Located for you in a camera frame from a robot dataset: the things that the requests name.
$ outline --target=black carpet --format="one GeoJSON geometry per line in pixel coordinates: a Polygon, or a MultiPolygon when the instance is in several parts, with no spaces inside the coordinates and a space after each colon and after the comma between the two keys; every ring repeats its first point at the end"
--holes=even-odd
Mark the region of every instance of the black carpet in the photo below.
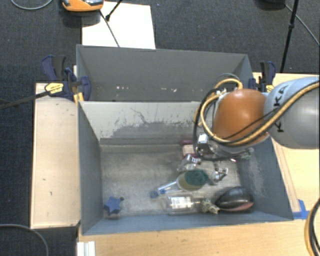
{"type": "MultiPolygon", "coordinates": [[[[46,1],[15,0],[29,7],[46,1]]],[[[123,2],[151,5],[158,49],[243,53],[255,72],[260,71],[260,61],[272,61],[280,69],[291,17],[287,8],[273,9],[260,0],[123,2]]],[[[292,7],[293,0],[286,4],[292,7]]],[[[319,40],[320,1],[300,1],[297,14],[319,40]]],[[[65,55],[68,67],[76,63],[81,20],[66,12],[59,0],[37,11],[24,11],[2,0],[0,28],[0,99],[32,95],[34,84],[46,79],[40,61],[49,54],[65,55]]],[[[284,72],[319,74],[319,47],[297,19],[284,72]]],[[[0,110],[0,224],[29,225],[32,147],[32,102],[0,110]]],[[[75,254],[75,228],[40,232],[50,255],[75,254]]],[[[32,233],[3,228],[0,255],[45,255],[45,250],[32,233]]]]}

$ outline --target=bottle label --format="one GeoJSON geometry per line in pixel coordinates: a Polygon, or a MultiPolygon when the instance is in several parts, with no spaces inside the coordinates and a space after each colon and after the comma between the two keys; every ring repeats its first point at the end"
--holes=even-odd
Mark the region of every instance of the bottle label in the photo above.
{"type": "Polygon", "coordinates": [[[192,205],[191,198],[188,196],[171,197],[172,209],[191,209],[192,205]]]}

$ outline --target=orange object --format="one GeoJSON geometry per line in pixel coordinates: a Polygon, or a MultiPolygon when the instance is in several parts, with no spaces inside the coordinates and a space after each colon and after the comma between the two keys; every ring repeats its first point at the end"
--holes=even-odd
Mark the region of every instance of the orange object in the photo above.
{"type": "MultiPolygon", "coordinates": [[[[264,115],[266,97],[253,89],[241,89],[228,93],[220,102],[213,119],[213,133],[219,138],[236,140],[251,133],[261,122],[255,122],[264,115]]],[[[255,144],[267,134],[251,143],[255,144]]]]}
{"type": "Polygon", "coordinates": [[[103,0],[62,0],[62,6],[71,12],[91,12],[104,6],[103,0]]]}

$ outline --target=bin floor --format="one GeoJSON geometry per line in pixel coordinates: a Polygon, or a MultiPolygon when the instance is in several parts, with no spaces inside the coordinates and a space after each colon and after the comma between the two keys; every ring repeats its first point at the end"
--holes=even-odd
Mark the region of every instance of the bin floor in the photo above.
{"type": "MultiPolygon", "coordinates": [[[[179,176],[177,167],[182,160],[181,152],[139,152],[110,153],[101,147],[102,194],[103,202],[110,196],[124,200],[120,203],[121,216],[152,215],[165,213],[164,201],[151,199],[150,192],[160,185],[174,181],[179,176]]],[[[223,189],[240,185],[237,166],[230,161],[218,163],[219,167],[228,168],[228,175],[217,185],[206,184],[193,195],[205,195],[217,198],[223,189]]],[[[212,162],[203,162],[199,168],[210,175],[212,162]]]]}

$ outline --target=gray bin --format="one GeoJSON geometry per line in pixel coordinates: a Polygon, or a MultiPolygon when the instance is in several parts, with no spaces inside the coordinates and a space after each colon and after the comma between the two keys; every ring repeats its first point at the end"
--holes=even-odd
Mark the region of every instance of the gray bin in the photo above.
{"type": "Polygon", "coordinates": [[[192,138],[195,109],[222,73],[246,85],[252,77],[248,57],[77,46],[77,74],[92,83],[77,118],[83,235],[293,220],[270,139],[249,160],[222,162],[232,174],[213,189],[217,197],[219,189],[246,187],[255,201],[251,212],[169,216],[149,198],[153,186],[178,176],[180,141],[192,138]],[[123,195],[119,218],[106,218],[106,199],[123,195]]]}

